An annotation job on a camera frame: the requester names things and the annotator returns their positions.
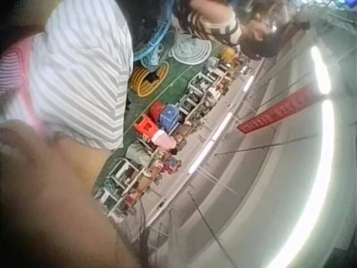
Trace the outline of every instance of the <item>ceiling light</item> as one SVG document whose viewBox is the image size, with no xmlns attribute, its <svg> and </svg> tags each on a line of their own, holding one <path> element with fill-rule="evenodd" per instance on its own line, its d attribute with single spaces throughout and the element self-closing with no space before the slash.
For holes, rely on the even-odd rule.
<svg viewBox="0 0 357 268">
<path fill-rule="evenodd" d="M 283 268 L 298 254 L 308 239 L 324 204 L 331 178 L 334 155 L 334 108 L 330 100 L 322 103 L 322 144 L 315 182 L 305 208 L 289 239 L 268 268 Z"/>
<path fill-rule="evenodd" d="M 329 94 L 331 91 L 329 72 L 327 71 L 326 65 L 322 61 L 320 51 L 316 46 L 311 48 L 311 56 L 315 63 L 315 73 L 317 84 L 319 85 L 319 91 L 322 94 Z"/>
<path fill-rule="evenodd" d="M 232 117 L 232 113 L 228 113 L 225 117 L 225 119 L 223 120 L 223 122 L 221 123 L 221 125 L 219 126 L 219 128 L 217 129 L 217 131 L 214 133 L 212 140 L 215 141 L 218 139 L 219 135 L 221 135 L 222 131 L 224 130 L 225 126 L 228 124 L 230 118 Z"/>
<path fill-rule="evenodd" d="M 248 82 L 245 84 L 244 88 L 243 88 L 243 92 L 247 92 L 250 85 L 252 84 L 254 79 L 254 75 L 252 75 L 251 77 L 249 77 Z"/>
<path fill-rule="evenodd" d="M 195 170 L 197 169 L 197 167 L 201 164 L 201 162 L 203 161 L 203 159 L 206 157 L 206 155 L 208 154 L 208 152 L 211 150 L 212 146 L 213 146 L 213 141 L 210 141 L 209 143 L 207 143 L 207 145 L 205 146 L 205 148 L 203 149 L 203 151 L 200 153 L 199 157 L 197 157 L 196 161 L 193 163 L 193 165 L 190 167 L 189 169 L 189 174 L 192 174 L 193 172 L 195 172 Z"/>
</svg>

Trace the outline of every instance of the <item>red banner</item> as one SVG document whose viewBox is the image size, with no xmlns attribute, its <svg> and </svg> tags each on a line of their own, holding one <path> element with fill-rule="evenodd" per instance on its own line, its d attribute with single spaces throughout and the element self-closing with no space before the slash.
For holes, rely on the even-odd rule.
<svg viewBox="0 0 357 268">
<path fill-rule="evenodd" d="M 244 134 L 250 133 L 304 110 L 321 99 L 322 94 L 314 84 L 307 84 L 266 111 L 240 124 L 237 129 Z"/>
</svg>

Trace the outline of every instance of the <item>red plastic stool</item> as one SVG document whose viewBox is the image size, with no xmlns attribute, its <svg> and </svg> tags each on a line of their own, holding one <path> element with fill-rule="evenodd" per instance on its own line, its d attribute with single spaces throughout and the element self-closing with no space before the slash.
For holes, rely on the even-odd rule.
<svg viewBox="0 0 357 268">
<path fill-rule="evenodd" d="M 158 126 L 152 122 L 152 120 L 146 114 L 143 114 L 142 117 L 143 119 L 140 121 L 140 123 L 135 124 L 134 128 L 145 138 L 149 138 L 151 140 L 155 133 L 158 131 Z"/>
<path fill-rule="evenodd" d="M 161 102 L 155 102 L 150 108 L 150 116 L 155 121 L 160 120 L 161 112 L 165 109 L 166 105 Z"/>
</svg>

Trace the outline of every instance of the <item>green floor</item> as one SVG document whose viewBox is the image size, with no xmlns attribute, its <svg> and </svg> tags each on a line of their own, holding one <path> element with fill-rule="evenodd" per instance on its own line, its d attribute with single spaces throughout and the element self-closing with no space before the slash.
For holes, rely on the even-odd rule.
<svg viewBox="0 0 357 268">
<path fill-rule="evenodd" d="M 217 56 L 220 51 L 221 46 L 213 45 L 211 55 Z M 137 133 L 133 128 L 135 121 L 139 119 L 143 113 L 146 113 L 155 101 L 160 101 L 165 104 L 175 104 L 179 101 L 186 93 L 189 80 L 204 67 L 204 63 L 191 66 L 178 63 L 173 58 L 168 59 L 168 63 L 170 64 L 170 69 L 165 81 L 150 96 L 140 98 L 135 95 L 133 91 L 129 90 L 128 98 L 131 101 L 131 105 L 124 121 L 124 146 L 114 152 L 107 161 L 95 183 L 94 193 L 101 187 L 107 173 L 113 168 L 117 159 L 123 157 L 128 146 L 136 140 Z"/>
</svg>

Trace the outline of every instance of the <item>black and white striped top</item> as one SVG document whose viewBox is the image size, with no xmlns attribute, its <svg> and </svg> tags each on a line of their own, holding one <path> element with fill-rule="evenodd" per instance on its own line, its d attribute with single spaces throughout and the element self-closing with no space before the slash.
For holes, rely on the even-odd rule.
<svg viewBox="0 0 357 268">
<path fill-rule="evenodd" d="M 242 34 L 239 21 L 232 10 L 231 17 L 223 23 L 210 23 L 193 11 L 185 0 L 175 4 L 173 24 L 188 34 L 228 46 L 237 46 Z"/>
<path fill-rule="evenodd" d="M 49 134 L 122 147 L 132 69 L 132 39 L 115 0 L 64 0 L 33 42 L 29 91 L 36 116 Z M 6 119 L 29 123 L 20 97 Z"/>
</svg>

